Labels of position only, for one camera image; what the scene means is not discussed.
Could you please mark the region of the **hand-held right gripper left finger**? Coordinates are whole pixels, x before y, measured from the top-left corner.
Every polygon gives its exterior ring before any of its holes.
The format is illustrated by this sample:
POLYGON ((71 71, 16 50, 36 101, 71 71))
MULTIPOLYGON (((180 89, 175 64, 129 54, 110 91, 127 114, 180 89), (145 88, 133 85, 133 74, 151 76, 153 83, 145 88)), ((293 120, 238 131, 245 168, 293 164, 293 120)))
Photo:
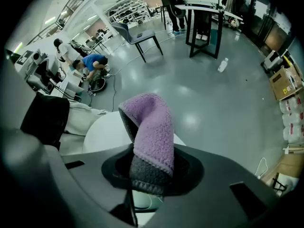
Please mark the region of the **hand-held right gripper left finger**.
POLYGON ((129 198, 106 211, 71 176, 58 150, 0 128, 0 228, 135 228, 129 198))

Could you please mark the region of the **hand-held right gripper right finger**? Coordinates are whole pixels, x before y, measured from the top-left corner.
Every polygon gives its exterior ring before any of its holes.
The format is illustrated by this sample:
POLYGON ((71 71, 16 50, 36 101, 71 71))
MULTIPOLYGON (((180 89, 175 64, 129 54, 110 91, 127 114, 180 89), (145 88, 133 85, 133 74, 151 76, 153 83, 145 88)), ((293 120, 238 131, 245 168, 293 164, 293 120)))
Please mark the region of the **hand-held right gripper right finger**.
POLYGON ((175 148, 197 158, 203 176, 187 194, 165 197, 144 228, 243 228, 279 201, 271 187, 237 162, 188 146, 175 148))

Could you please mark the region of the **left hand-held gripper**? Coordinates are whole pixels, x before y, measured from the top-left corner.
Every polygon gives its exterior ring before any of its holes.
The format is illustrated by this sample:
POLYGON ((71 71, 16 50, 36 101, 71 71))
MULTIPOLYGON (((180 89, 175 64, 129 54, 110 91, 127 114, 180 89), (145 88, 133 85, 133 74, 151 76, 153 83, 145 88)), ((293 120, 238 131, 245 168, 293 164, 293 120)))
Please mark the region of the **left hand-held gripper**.
POLYGON ((20 129, 44 145, 59 149, 63 133, 86 136, 92 124, 108 113, 66 98, 36 93, 20 129))

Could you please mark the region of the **purple cloth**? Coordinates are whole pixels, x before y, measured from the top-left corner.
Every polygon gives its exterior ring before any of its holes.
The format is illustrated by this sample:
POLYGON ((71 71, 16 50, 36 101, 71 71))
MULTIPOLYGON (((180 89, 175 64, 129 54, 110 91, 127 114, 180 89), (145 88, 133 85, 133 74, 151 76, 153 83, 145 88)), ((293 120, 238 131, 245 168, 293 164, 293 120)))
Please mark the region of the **purple cloth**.
POLYGON ((119 114, 133 143, 129 168, 132 187, 157 196, 178 195, 173 182, 184 176, 189 162, 174 150, 174 128, 166 102, 157 94, 132 97, 119 114))

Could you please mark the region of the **white shelving rack with spools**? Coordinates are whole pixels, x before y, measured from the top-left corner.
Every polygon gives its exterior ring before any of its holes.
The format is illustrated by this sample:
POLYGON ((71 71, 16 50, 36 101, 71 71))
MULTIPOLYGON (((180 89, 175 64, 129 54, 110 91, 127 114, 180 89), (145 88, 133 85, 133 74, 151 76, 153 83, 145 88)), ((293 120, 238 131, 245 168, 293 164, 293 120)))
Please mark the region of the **white shelving rack with spools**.
POLYGON ((127 24, 129 27, 140 25, 151 19, 151 11, 146 2, 138 0, 128 1, 108 12, 110 22, 127 24))

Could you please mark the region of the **brown cardboard box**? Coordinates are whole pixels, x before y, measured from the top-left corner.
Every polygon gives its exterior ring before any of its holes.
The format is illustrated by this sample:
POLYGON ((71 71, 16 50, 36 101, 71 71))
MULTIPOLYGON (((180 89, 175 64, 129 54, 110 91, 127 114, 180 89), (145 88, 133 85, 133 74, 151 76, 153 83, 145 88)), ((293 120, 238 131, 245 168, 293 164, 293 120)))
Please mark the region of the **brown cardboard box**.
POLYGON ((269 79, 276 100, 280 101, 304 89, 302 78, 296 67, 279 69, 269 79))

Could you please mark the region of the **blue chair with black legs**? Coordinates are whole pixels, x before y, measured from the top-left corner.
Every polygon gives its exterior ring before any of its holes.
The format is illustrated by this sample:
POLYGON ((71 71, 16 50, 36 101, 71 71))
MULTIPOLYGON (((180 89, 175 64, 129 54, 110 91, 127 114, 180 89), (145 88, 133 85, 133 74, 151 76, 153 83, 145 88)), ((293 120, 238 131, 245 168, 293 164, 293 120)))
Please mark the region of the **blue chair with black legs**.
POLYGON ((154 43, 156 47, 159 49, 161 55, 163 55, 162 49, 153 30, 145 30, 137 35, 131 35, 129 28, 126 24, 113 22, 111 25, 130 45, 136 46, 144 62, 146 62, 146 60, 144 58, 143 50, 140 46, 140 43, 149 40, 151 38, 154 40, 154 43))

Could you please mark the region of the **white sack with red label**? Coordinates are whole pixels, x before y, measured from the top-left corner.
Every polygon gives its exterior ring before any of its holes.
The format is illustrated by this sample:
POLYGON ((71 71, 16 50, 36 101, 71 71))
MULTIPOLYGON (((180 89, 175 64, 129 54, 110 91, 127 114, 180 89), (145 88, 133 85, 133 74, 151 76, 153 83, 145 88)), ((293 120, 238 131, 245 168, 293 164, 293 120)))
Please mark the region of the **white sack with red label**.
POLYGON ((304 124, 291 124, 284 128, 283 138, 288 143, 304 143, 304 124))
POLYGON ((282 115, 283 125, 285 127, 290 125, 304 124, 304 112, 290 112, 282 115))
POLYGON ((283 114, 296 112, 304 109, 303 101, 299 96, 279 101, 279 107, 283 114))

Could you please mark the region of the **clear plastic bottle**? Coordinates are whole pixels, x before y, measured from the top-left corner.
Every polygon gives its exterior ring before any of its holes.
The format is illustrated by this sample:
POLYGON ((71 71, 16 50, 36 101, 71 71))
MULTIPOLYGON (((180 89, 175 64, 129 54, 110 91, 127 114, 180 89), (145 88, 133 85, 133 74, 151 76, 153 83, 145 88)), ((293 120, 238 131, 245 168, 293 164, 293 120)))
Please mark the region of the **clear plastic bottle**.
POLYGON ((220 65, 218 67, 218 71, 220 73, 222 73, 226 69, 227 65, 228 65, 228 58, 225 58, 221 61, 220 65))

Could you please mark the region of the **small white machine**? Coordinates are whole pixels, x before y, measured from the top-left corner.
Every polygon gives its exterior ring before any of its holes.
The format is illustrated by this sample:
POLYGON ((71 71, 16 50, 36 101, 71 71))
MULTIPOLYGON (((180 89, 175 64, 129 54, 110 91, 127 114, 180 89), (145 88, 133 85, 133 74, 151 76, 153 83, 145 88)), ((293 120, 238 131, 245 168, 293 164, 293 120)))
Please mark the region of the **small white machine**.
POLYGON ((264 59, 261 65, 263 66, 265 71, 268 72, 269 70, 280 65, 282 62, 282 57, 275 50, 272 50, 269 55, 264 59))

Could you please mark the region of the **black frame table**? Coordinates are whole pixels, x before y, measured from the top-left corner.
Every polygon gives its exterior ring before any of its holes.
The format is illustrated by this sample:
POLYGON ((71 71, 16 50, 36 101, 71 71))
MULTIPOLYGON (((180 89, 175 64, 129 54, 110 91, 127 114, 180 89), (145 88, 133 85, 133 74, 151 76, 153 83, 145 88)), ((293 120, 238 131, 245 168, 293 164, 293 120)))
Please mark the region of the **black frame table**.
POLYGON ((189 57, 201 52, 217 59, 223 29, 223 7, 183 4, 174 8, 188 14, 186 44, 190 46, 189 57))

